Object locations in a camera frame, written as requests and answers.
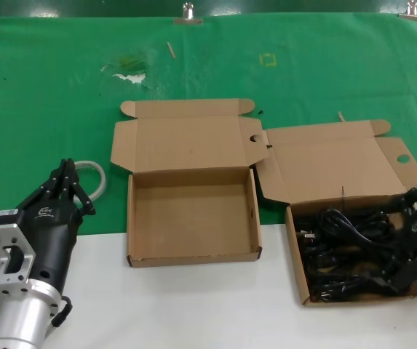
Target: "black cable connector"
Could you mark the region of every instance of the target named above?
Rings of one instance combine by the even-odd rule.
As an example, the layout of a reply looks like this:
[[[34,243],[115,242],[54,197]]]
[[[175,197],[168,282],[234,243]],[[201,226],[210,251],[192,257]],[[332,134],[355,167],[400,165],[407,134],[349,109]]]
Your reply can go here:
[[[69,313],[72,311],[72,302],[69,297],[63,296],[61,300],[65,301],[64,308],[51,320],[51,325],[58,328],[67,319]]]

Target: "cardboard box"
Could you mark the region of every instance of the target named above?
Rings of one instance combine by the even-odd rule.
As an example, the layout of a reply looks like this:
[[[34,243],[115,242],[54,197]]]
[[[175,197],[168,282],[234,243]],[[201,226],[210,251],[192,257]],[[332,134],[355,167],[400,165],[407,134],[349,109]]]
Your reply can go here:
[[[417,162],[400,138],[379,137],[384,120],[268,129],[269,157],[255,167],[263,196],[289,204],[286,229],[301,302],[313,303],[303,270],[294,217],[333,207],[346,210],[387,202],[417,186]],[[407,297],[417,296],[417,283]],[[360,301],[397,298],[365,297]]]
[[[132,267],[257,260],[260,220],[250,165],[268,156],[252,100],[124,102],[111,162],[132,172]]]

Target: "box lid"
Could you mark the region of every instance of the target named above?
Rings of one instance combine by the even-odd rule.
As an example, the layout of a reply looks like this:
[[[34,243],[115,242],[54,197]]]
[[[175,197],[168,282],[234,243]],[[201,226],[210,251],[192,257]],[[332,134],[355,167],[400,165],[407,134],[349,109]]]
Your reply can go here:
[[[248,167],[268,156],[247,99],[127,101],[111,162],[132,172]]]
[[[417,186],[417,162],[384,120],[268,129],[256,169],[265,198],[287,204],[392,196]]]

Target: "wooden stick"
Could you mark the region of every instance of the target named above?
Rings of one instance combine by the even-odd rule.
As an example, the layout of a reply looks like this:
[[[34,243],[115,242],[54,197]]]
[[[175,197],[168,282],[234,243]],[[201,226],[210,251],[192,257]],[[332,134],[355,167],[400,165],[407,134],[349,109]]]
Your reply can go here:
[[[174,54],[174,51],[172,50],[172,47],[169,41],[167,42],[167,48],[170,49],[172,58],[176,59],[176,55]]]
[[[340,111],[338,112],[338,116],[341,122],[346,122],[346,119],[342,116],[342,113]]]

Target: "yellow marking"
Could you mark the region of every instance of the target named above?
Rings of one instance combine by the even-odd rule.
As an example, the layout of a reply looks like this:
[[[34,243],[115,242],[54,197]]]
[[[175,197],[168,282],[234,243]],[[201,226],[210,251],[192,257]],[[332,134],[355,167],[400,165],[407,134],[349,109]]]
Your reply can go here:
[[[266,67],[276,67],[278,65],[276,55],[273,53],[263,53],[260,55],[260,65]]]

